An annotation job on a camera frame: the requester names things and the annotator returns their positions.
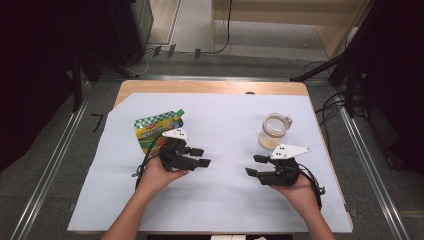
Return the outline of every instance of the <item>gray floor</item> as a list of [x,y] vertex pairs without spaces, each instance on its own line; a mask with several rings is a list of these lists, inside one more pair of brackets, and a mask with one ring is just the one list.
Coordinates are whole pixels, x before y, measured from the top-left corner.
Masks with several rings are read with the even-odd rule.
[[[176,75],[258,77],[269,78],[268,81],[283,81],[283,78],[303,73],[304,66],[310,63],[303,60],[207,54],[197,60],[191,54],[175,54],[173,58],[167,59],[165,53],[156,58],[149,56],[147,60],[149,70],[142,76],[144,79],[155,78],[150,75]],[[132,69],[137,71],[145,69],[146,65],[141,62],[132,66]],[[96,235],[78,235],[67,232],[66,229],[72,216],[68,208],[78,199],[105,123],[103,120],[98,131],[93,133],[98,118],[91,116],[91,113],[107,115],[113,108],[123,80],[110,71],[105,70],[103,73],[101,81],[93,85],[85,113],[29,231],[28,239],[99,238]],[[320,78],[327,76],[328,73],[324,72]],[[322,107],[325,100],[333,94],[332,88],[325,80],[311,80],[306,85],[315,109]],[[11,237],[71,116],[72,100],[70,97],[57,111],[28,153],[0,174],[0,239]],[[401,213],[423,211],[424,178],[412,171],[398,172],[390,169],[384,150],[376,139],[372,127],[364,119],[356,120],[399,211]],[[339,239],[392,239],[385,216],[340,115],[328,121],[328,128],[332,145],[332,161],[345,200],[351,209],[354,224],[352,234],[337,234],[337,237]],[[405,216],[402,220],[411,239],[424,239],[423,215]],[[308,235],[296,234],[295,239],[308,239]]]

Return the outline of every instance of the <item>floor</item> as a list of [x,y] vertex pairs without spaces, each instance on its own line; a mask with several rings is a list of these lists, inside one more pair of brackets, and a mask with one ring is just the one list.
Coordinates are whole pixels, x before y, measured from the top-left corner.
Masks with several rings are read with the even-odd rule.
[[[171,78],[174,79],[214,79],[216,77],[216,80],[219,80],[223,76],[229,76],[241,77],[241,79],[255,77],[256,80],[262,81],[285,81],[319,64],[313,61],[328,60],[313,29],[308,26],[292,25],[267,26],[269,29],[284,28],[281,30],[284,32],[281,41],[274,40],[277,38],[274,35],[275,31],[264,30],[264,26],[260,25],[255,30],[258,32],[249,34],[252,42],[243,45],[239,42],[241,39],[231,37],[231,47],[226,49],[227,51],[231,49],[230,52],[221,55],[202,54],[199,59],[194,59],[195,48],[209,51],[209,28],[190,25],[193,21],[190,21],[192,18],[188,17],[187,12],[201,15],[200,11],[193,11],[190,8],[205,7],[207,2],[209,1],[182,0],[170,40],[171,43],[176,44],[176,49],[180,52],[174,54],[172,58],[167,58],[164,46],[164,51],[159,56],[153,57],[149,54],[145,60],[142,59],[130,66],[131,70],[138,73],[147,70],[140,74],[140,80],[155,79],[158,76],[172,76]],[[243,34],[243,26],[240,26],[239,30],[235,25],[232,27],[234,27],[234,35],[231,36],[237,36],[238,31]],[[267,46],[273,47],[262,49],[263,41],[268,41],[270,45]],[[323,72],[315,79],[305,82],[315,109],[321,108],[334,91],[343,90],[343,85],[340,89],[329,86],[326,82],[327,77],[328,73]],[[56,146],[64,131],[69,128],[69,120],[75,118],[75,114],[71,112],[72,97],[57,111],[28,153],[1,172],[0,239],[9,239],[13,235],[28,201],[36,191],[40,179],[44,177],[44,170],[50,166],[54,156],[60,161],[52,168],[54,174],[46,185],[45,195],[36,201],[40,205],[33,214],[33,222],[30,222],[30,227],[27,229],[18,229],[13,239],[98,239],[100,237],[99,235],[79,235],[67,232],[66,229],[72,216],[73,204],[77,202],[79,191],[104,128],[103,119],[95,131],[99,122],[97,115],[103,114],[107,118],[107,113],[113,108],[123,80],[119,75],[102,69],[101,81],[87,85],[85,96],[88,98],[84,111],[78,116],[80,123],[73,129],[69,145],[60,156],[57,156]],[[342,114],[337,113],[327,122],[332,146],[331,157],[354,224],[353,233],[337,234],[337,238],[424,239],[422,227],[424,226],[424,202],[422,201],[424,178],[410,169],[395,171],[390,168],[385,150],[369,122],[359,117],[355,117],[354,121],[372,158],[372,164],[378,169],[378,175],[384,183],[395,210],[399,213],[399,219],[407,235],[399,238],[396,237],[399,235],[392,233],[393,228],[389,226],[387,212],[382,208],[384,204],[378,198],[378,192],[372,184],[372,177],[368,175],[367,166],[361,160],[361,154],[353,143],[346,120]],[[295,234],[294,238],[308,239],[309,236]]]

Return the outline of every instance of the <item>wooden table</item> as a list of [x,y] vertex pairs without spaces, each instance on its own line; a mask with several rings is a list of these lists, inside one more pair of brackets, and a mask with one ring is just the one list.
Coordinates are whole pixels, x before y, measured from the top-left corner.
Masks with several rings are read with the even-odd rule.
[[[248,96],[247,92],[264,96]],[[155,111],[181,107],[187,111],[183,119],[184,128],[191,134],[188,144],[205,149],[204,157],[212,159],[211,165],[207,169],[197,169],[161,192],[149,204],[139,231],[203,235],[307,231],[292,208],[282,207],[288,204],[284,203],[284,198],[244,171],[244,167],[259,169],[252,156],[254,153],[267,154],[268,150],[257,143],[256,129],[260,130],[266,114],[282,110],[281,106],[286,106],[284,108],[295,119],[288,139],[293,145],[305,144],[303,146],[313,149],[313,154],[296,159],[316,173],[327,189],[323,215],[335,232],[351,232],[353,226],[344,208],[343,194],[303,83],[195,80],[123,82],[68,230],[98,233],[110,226],[134,191],[135,179],[131,174],[141,157],[140,147],[134,144],[134,120],[141,115],[152,116]],[[217,115],[219,119],[211,118],[209,111],[221,114]],[[234,122],[234,114],[250,121]]]
[[[228,20],[229,2],[212,0],[212,52],[215,20]],[[233,0],[231,21],[316,26],[328,57],[333,58],[368,6],[369,0]]]
[[121,85],[115,106],[135,92],[309,95],[306,86],[296,82],[126,80]]

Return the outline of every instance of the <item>black cable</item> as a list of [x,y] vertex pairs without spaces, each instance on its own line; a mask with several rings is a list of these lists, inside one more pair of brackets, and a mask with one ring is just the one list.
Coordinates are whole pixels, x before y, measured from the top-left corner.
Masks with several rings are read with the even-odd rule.
[[[327,101],[325,101],[325,103],[324,103],[324,106],[323,106],[323,108],[322,108],[322,119],[325,119],[325,108],[326,108],[326,105],[328,104],[328,102],[331,100],[331,99],[333,99],[334,97],[336,97],[336,96],[338,96],[338,95],[340,95],[340,94],[344,94],[344,93],[346,93],[346,92],[338,92],[338,93],[336,93],[336,94],[334,94],[334,95],[332,95],[330,98],[328,98],[327,99]],[[327,124],[325,123],[325,121],[323,122],[323,126],[324,126],[324,134],[325,134],[325,138],[326,138],[326,142],[327,142],[327,151],[328,151],[328,154],[330,155],[330,157],[331,157],[331,143],[330,143],[330,134],[328,133],[328,128],[327,128]]]
[[159,134],[157,137],[155,137],[155,139],[154,139],[154,140],[152,141],[152,143],[150,144],[149,149],[148,149],[148,150],[147,150],[147,152],[146,152],[146,155],[144,156],[143,163],[142,163],[140,166],[138,166],[138,168],[137,168],[137,173],[138,173],[138,177],[139,177],[139,178],[141,177],[141,173],[144,171],[144,168],[146,167],[147,162],[148,162],[150,159],[152,159],[152,158],[149,158],[150,152],[152,151],[153,147],[155,146],[156,142],[158,141],[158,139],[159,139],[160,137],[162,137],[162,135],[161,135],[161,134]]
[[[313,62],[310,62],[310,63],[306,64],[303,67],[303,74],[306,73],[306,68],[309,67],[310,65],[315,64],[315,63],[325,63],[325,62],[327,62],[327,61],[313,61]],[[331,75],[330,70],[328,70],[328,68],[326,70],[327,70],[328,75]]]
[[233,5],[233,0],[230,0],[230,9],[228,10],[228,20],[227,20],[227,42],[225,43],[224,47],[217,51],[217,52],[212,52],[211,54],[218,54],[221,53],[222,51],[224,51],[224,49],[227,47],[228,42],[230,41],[230,21],[231,21],[231,7]]

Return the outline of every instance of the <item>metal frame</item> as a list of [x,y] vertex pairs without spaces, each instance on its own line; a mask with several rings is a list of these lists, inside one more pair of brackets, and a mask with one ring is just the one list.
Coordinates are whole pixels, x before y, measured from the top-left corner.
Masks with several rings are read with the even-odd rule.
[[35,218],[40,211],[44,199],[47,196],[47,193],[50,189],[51,184],[53,183],[54,177],[62,163],[62,159],[68,149],[68,146],[74,136],[75,130],[77,129],[81,117],[84,114],[85,108],[87,106],[88,98],[91,94],[91,83],[86,82],[84,87],[84,92],[86,96],[80,105],[80,107],[75,111],[63,132],[62,136],[59,139],[58,144],[56,145],[55,150],[53,151],[52,156],[43,172],[43,175],[40,178],[40,181],[37,184],[34,192],[32,193],[29,201],[27,202],[25,209],[19,219],[18,225],[15,228],[15,231],[12,234],[11,240],[14,239],[26,239],[29,231],[31,230],[32,224],[35,221]]
[[410,239],[400,214],[392,198],[390,197],[383,179],[380,177],[380,174],[372,160],[370,153],[368,152],[365,142],[362,139],[355,119],[351,118],[345,109],[342,109],[340,113],[352,138],[352,142],[355,145],[356,151],[358,152],[359,159],[361,160],[362,166],[364,167],[365,173],[367,174],[368,180],[370,181],[371,187],[374,190],[378,203],[380,204],[381,210],[386,217],[386,221],[390,227],[390,230],[392,231],[394,239]]

